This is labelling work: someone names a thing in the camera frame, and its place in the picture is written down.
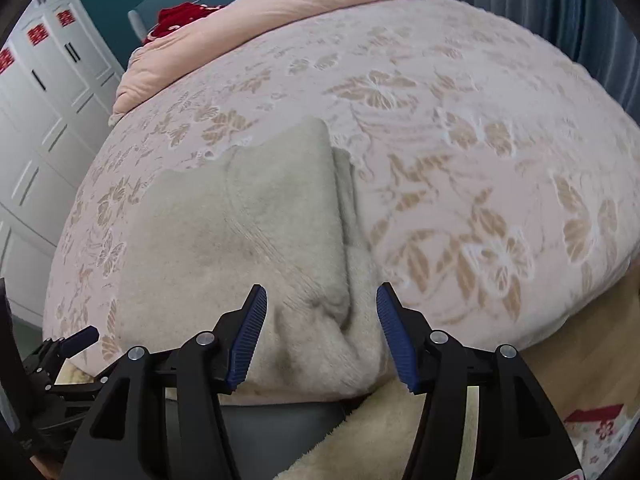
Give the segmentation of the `beige heart pattern knit sweater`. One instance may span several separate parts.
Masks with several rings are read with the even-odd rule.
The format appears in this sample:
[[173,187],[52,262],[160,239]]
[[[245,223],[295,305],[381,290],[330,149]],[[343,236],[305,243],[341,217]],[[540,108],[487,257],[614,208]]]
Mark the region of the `beige heart pattern knit sweater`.
[[260,285],[267,315],[239,401],[351,398],[392,371],[375,311],[380,281],[349,156],[308,117],[155,178],[122,259],[118,333],[127,348],[179,347]]

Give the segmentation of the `cream fluffy rug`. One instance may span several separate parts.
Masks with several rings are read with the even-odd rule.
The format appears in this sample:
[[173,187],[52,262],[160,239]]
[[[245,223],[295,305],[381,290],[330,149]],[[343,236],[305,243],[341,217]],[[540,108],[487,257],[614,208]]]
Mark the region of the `cream fluffy rug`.
[[395,379],[296,460],[280,479],[400,479],[408,465],[425,396]]

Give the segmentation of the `pink butterfly pattern bedspread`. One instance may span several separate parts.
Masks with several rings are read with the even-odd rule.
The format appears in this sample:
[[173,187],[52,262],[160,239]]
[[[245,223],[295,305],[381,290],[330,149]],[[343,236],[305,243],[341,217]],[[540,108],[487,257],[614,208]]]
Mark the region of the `pink butterfly pattern bedspread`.
[[505,18],[390,0],[267,32],[130,110],[76,194],[44,333],[96,326],[76,365],[117,359],[119,273],[155,178],[308,117],[349,156],[381,282],[469,346],[536,344],[638,256],[639,129],[600,84]]

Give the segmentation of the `red white floral box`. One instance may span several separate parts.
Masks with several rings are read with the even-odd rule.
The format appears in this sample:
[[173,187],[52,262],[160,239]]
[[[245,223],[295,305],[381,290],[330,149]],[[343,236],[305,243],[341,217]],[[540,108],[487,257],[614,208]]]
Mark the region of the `red white floral box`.
[[586,479],[597,479],[624,440],[628,419],[622,404],[577,410],[564,420]]

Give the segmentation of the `white panelled wardrobe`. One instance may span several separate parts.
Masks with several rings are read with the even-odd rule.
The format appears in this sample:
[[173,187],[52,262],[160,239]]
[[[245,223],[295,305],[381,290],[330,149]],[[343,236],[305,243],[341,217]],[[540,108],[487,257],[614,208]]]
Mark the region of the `white panelled wardrobe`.
[[1,275],[29,325],[42,324],[55,247],[121,76],[80,0],[32,0],[2,44]]

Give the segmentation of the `red garment on bed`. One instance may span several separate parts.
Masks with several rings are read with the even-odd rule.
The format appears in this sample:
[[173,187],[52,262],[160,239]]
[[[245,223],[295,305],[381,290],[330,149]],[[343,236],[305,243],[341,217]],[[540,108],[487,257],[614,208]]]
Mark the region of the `red garment on bed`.
[[178,6],[165,8],[157,14],[156,24],[145,34],[143,44],[149,44],[166,37],[177,29],[189,25],[201,18],[207,18],[222,9],[222,6],[206,6],[206,4],[184,2]]

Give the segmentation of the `pink folded duvet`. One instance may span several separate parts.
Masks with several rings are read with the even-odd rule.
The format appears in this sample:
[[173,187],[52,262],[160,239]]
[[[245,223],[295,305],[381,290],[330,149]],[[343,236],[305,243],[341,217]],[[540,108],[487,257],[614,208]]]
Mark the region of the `pink folded duvet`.
[[117,88],[108,124],[221,55],[265,32],[340,9],[385,0],[235,0],[137,49]]

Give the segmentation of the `blue grey curtain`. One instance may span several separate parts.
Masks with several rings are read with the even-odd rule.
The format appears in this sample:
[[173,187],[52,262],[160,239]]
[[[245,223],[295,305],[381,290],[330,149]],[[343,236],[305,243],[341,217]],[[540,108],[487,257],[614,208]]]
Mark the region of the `blue grey curtain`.
[[639,118],[639,35],[613,0],[460,0],[508,18],[582,64]]

